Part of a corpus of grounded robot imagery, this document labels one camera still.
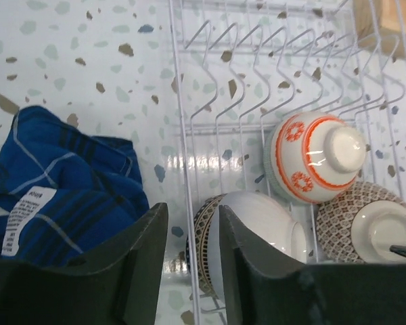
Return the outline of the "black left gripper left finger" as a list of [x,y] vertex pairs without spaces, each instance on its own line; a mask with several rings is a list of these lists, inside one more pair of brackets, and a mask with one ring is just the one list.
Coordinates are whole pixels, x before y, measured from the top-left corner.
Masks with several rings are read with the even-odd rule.
[[63,267],[0,260],[0,324],[154,324],[168,207]]

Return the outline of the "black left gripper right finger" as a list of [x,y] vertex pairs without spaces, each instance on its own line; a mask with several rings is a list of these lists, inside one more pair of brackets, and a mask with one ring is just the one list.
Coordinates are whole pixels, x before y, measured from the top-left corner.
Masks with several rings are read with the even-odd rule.
[[229,324],[406,324],[406,264],[304,264],[219,217]]

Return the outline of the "brown lattice pattern bowl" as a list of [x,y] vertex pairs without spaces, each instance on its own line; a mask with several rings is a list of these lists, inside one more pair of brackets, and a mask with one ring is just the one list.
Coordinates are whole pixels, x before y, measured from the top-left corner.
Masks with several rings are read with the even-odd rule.
[[390,252],[406,246],[406,202],[368,181],[357,181],[319,205],[317,241],[327,258],[346,263],[406,263]]

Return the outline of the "plain white bowl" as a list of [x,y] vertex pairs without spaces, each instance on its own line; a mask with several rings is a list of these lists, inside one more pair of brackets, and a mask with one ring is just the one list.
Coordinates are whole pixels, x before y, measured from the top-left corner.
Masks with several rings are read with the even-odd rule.
[[208,272],[217,298],[225,300],[219,244],[219,205],[227,205],[257,236],[285,255],[307,262],[308,247],[303,226],[275,199],[258,192],[222,194],[212,214],[208,233]]

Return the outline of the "orange floral pattern bowl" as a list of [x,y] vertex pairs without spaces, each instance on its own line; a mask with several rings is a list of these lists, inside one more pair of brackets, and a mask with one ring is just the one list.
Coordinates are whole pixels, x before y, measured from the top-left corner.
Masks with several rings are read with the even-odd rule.
[[289,201],[321,204],[337,197],[365,162],[364,137],[337,116],[301,112],[273,130],[271,163]]

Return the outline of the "white wire dish rack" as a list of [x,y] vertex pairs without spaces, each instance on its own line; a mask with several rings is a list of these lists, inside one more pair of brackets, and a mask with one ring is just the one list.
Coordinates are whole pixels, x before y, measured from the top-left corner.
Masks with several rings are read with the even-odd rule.
[[227,321],[199,287],[194,216],[211,196],[251,191],[279,201],[304,228],[308,262],[325,261],[317,204],[274,193],[265,140],[285,118],[322,112],[361,132],[359,181],[406,202],[406,58],[359,47],[354,1],[170,1],[183,153],[194,322]]

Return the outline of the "pale green bowl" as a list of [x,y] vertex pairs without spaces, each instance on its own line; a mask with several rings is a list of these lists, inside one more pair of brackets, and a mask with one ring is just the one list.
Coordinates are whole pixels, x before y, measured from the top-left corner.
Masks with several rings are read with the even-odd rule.
[[272,141],[274,136],[274,130],[268,134],[265,140],[265,146],[263,150],[263,166],[265,170],[266,178],[271,186],[271,189],[274,191],[275,194],[282,197],[284,200],[288,200],[289,196],[286,191],[280,186],[278,180],[275,177],[275,173],[273,170],[273,166],[271,163],[271,148],[272,148]]

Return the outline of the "blue plaid cloth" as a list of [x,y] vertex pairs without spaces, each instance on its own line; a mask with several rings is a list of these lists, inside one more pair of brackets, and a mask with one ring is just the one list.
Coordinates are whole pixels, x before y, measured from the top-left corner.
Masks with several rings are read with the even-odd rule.
[[133,143],[21,109],[0,151],[0,259],[62,266],[148,210]]

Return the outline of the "wooden clothes stand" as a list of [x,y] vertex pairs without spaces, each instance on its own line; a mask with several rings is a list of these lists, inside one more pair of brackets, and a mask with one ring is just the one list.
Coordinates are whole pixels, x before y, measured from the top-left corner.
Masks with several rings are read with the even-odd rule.
[[382,53],[406,58],[406,1],[354,1],[359,47],[373,50],[378,39]]

